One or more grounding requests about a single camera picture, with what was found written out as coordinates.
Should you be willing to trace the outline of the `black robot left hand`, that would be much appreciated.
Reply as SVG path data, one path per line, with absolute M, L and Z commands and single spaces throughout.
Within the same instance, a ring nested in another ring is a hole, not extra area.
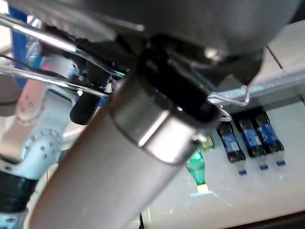
M 43 191 L 32 229 L 122 229 L 172 180 L 229 113 L 209 101 L 233 78 L 248 86 L 264 47 L 300 0 L 11 0 L 43 30 L 46 52 L 87 60 L 87 74 L 118 78 L 94 114 L 83 93 L 72 111 L 89 121 Z

